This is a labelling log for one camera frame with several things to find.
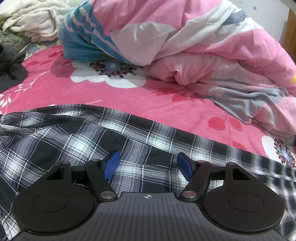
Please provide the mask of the black white plaid pants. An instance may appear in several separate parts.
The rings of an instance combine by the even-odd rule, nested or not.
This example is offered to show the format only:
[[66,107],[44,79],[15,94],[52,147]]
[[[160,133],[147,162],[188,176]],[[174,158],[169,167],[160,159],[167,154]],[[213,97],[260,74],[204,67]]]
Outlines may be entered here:
[[295,240],[295,168],[242,148],[111,108],[71,104],[1,116],[1,240],[19,233],[12,204],[19,193],[61,162],[83,165],[120,152],[111,179],[122,192],[179,194],[185,187],[177,154],[217,166],[236,162],[285,202],[279,231]]

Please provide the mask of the pink blue patterned duvet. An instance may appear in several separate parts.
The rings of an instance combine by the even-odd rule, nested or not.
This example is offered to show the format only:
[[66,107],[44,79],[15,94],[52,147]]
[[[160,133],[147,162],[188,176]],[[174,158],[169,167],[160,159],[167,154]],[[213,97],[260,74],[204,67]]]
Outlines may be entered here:
[[59,40],[67,59],[140,66],[295,142],[295,63],[230,1],[86,1],[64,18]]

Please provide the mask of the cream white fleece blanket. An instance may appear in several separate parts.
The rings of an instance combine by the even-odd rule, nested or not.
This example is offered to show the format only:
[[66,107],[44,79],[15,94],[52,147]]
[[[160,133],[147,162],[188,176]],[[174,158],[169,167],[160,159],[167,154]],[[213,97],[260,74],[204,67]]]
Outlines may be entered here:
[[71,7],[63,1],[2,1],[1,30],[32,42],[53,41]]

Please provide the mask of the brown wooden door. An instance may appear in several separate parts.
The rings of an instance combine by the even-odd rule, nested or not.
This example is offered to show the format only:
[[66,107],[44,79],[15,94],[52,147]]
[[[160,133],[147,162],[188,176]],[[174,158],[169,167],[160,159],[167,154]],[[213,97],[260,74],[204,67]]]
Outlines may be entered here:
[[295,13],[292,9],[288,12],[287,24],[281,41],[281,46],[289,54],[292,60],[295,62],[296,56],[296,25],[295,25]]

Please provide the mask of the dark grey garment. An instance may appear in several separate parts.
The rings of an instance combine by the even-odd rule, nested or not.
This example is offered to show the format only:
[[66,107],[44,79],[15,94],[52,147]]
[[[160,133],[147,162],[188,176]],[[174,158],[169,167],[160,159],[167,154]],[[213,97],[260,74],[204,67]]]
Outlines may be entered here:
[[28,71],[22,65],[25,57],[25,51],[15,53],[11,45],[1,43],[1,93],[22,83],[24,79],[28,76]]

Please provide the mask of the green patterned pillow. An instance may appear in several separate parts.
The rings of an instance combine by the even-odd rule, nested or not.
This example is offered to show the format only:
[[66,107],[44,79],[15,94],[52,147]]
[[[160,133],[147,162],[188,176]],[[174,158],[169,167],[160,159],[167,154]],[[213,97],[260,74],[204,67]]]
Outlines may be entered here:
[[1,43],[12,46],[15,53],[20,52],[30,42],[30,37],[26,37],[23,32],[15,33],[8,31],[4,34],[1,30]]

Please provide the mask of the pink floral bed blanket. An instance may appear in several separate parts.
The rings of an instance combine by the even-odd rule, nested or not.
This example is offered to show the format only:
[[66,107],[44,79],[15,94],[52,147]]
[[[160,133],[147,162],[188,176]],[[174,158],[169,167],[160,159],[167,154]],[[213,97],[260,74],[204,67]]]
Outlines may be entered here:
[[59,45],[23,62],[29,72],[1,94],[1,114],[60,104],[88,104],[130,113],[295,167],[295,146],[232,117],[187,88],[144,77],[102,77],[85,63],[65,59]]

